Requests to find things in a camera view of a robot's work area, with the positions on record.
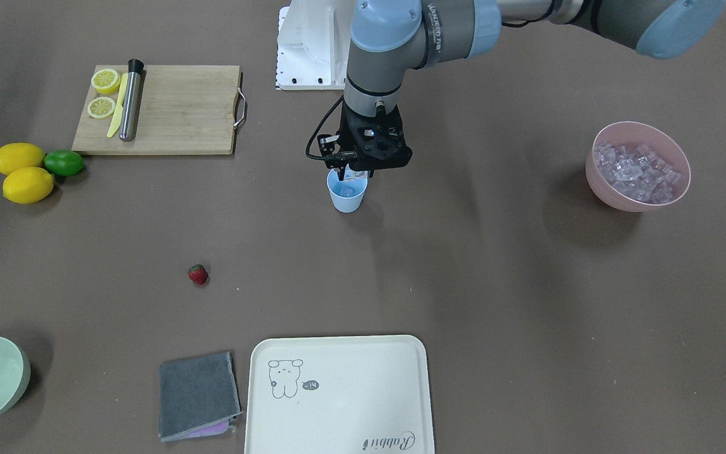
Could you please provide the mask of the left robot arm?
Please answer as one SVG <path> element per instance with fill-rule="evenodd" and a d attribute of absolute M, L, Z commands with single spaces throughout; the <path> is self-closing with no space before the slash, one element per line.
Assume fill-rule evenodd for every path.
<path fill-rule="evenodd" d="M 345 92 L 334 134 L 314 131 L 306 157 L 344 179 L 409 164 L 398 93 L 407 70 L 486 54 L 504 28 L 551 22 L 583 28 L 654 59 L 671 59 L 715 25 L 723 1 L 357 1 Z"/>

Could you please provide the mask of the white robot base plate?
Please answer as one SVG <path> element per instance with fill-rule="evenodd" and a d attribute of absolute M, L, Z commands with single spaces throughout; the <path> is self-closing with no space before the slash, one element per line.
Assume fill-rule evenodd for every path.
<path fill-rule="evenodd" d="M 345 89 L 354 6 L 354 1 L 292 1 L 280 8 L 277 89 Z"/>

